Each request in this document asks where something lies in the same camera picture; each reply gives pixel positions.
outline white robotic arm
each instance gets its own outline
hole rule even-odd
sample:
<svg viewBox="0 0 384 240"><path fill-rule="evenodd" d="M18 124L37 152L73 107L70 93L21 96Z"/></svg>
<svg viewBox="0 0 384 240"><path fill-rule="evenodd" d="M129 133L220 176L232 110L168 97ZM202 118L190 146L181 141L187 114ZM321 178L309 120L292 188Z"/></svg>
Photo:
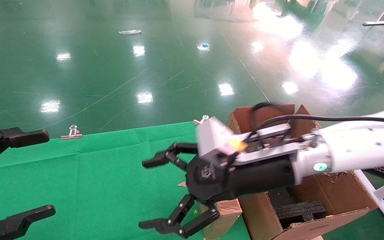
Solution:
<svg viewBox="0 0 384 240"><path fill-rule="evenodd" d="M258 104L253 109L264 107ZM215 203L239 196L261 193L300 184L305 176L321 172L342 172L384 165L384 111L367 117L330 118L341 122L314 129L300 138L286 139L289 124L263 128L265 124L287 119L328 120L326 117L286 115L268 120L255 132L235 135L217 118L200 122L195 143L173 143L142 162L153 168L173 163L186 172L188 194L167 218L139 223L161 234L175 233L183 238L220 217ZM183 161L180 153L195 154ZM197 200L208 210L181 226L186 213Z"/></svg>
<svg viewBox="0 0 384 240"><path fill-rule="evenodd" d="M384 111L370 116L384 118ZM280 143L276 136L288 129L288 124L281 124L259 130L261 138L255 137L251 141L261 146L260 139L263 139L265 147L249 151L253 149L253 143L248 143L248 149L241 152L232 165L289 155L295 184L300 184L305 176L323 171L337 173L384 166L384 122L341 122L314 129L311 134L302 136L301 142L284 140ZM223 162L223 156L235 153L248 135L235 135L212 117L197 127L198 154L201 159L214 164Z"/></svg>

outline black cable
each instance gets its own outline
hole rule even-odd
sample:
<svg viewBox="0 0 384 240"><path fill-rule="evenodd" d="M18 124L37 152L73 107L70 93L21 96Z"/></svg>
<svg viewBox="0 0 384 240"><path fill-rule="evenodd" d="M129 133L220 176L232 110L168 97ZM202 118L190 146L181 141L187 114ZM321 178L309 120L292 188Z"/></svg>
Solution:
<svg viewBox="0 0 384 240"><path fill-rule="evenodd" d="M263 138L261 137L261 135L257 132L259 129L257 129L257 116L256 116L256 113L259 109L262 109L262 108L265 108L265 107L271 107L271 108L275 108L277 110L279 110L280 112L284 113L285 114L285 111L282 109L281 107L282 105L278 105L278 104L274 104L274 103L270 103L270 102L260 102L260 103L257 103L256 105L253 106L253 108L251 109L251 113L250 113L250 118L249 118L249 123L250 123L250 126L251 126L251 129L253 130L252 132L250 132L250 134L247 136L247 138L244 140L245 142L247 142L246 140L250 139L253 135L258 135L259 137L259 141L261 142L261 144L263 145ZM280 140L280 142L282 142L285 137L290 133L291 129L289 129L286 134L282 137L282 139Z"/></svg>
<svg viewBox="0 0 384 240"><path fill-rule="evenodd" d="M279 117L273 117L264 123L260 124L257 129L262 129L265 126L276 123L279 121L285 121L285 120L315 120L315 121L327 121L327 122L347 122L347 121L373 121L373 122L383 122L384 123L384 117L321 117L321 116L313 116L313 115L303 115L303 114L297 114L297 115L285 115L285 116L279 116Z"/></svg>

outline debris on floor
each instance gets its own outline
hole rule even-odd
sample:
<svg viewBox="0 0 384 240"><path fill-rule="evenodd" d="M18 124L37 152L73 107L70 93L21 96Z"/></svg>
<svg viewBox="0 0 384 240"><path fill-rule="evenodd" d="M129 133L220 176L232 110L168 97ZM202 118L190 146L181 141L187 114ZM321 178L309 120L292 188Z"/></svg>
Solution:
<svg viewBox="0 0 384 240"><path fill-rule="evenodd" d="M142 30L140 29L134 29L134 30L129 30L129 31L119 31L120 34L123 34L123 35L129 35L129 34L137 34L137 33L141 33Z"/></svg>
<svg viewBox="0 0 384 240"><path fill-rule="evenodd" d="M377 21L377 22L364 22L364 26L379 26L384 25L384 21Z"/></svg>
<svg viewBox="0 0 384 240"><path fill-rule="evenodd" d="M332 183L336 183L341 176L346 176L347 172L340 172L340 173L327 173L324 172L323 175L329 176L331 178Z"/></svg>

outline open cardboard box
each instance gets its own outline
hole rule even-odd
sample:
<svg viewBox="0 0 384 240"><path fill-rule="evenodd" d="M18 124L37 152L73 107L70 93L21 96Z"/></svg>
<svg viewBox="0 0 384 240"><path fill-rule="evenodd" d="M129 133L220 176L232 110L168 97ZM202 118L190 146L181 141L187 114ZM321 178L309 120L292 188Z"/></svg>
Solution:
<svg viewBox="0 0 384 240"><path fill-rule="evenodd" d="M227 125L236 134L252 131L248 120L251 108L237 108L230 114ZM294 110L294 104L283 105L281 110L262 108L257 113L257 122L262 123L285 114L309 115L303 105L296 113ZM292 138L309 133L312 128L320 127L317 122L309 120L292 120L290 125ZM377 208L361 182L352 173L338 178L335 183L332 183L328 176L308 176L303 179L302 184L293 187L292 192L297 202L321 201L328 211L328 216L319 220L293 223L284 230L267 193L243 196L239 198L239 202L252 240L311 240Z"/></svg>

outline metal binder clip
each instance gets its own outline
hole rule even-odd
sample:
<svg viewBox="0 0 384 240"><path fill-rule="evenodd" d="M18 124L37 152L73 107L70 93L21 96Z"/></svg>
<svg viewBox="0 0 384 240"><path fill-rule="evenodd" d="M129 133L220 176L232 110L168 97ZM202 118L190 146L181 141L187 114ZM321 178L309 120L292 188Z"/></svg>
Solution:
<svg viewBox="0 0 384 240"><path fill-rule="evenodd" d="M202 116L201 121L193 120L193 123L195 123L196 125L201 125L204 121L207 121L208 119L209 119L209 116L208 115L204 115L204 116Z"/></svg>
<svg viewBox="0 0 384 240"><path fill-rule="evenodd" d="M76 139L76 138L82 138L82 134L79 134L79 130L77 129L76 125L71 125L69 127L69 135L62 136L62 140L66 139Z"/></svg>

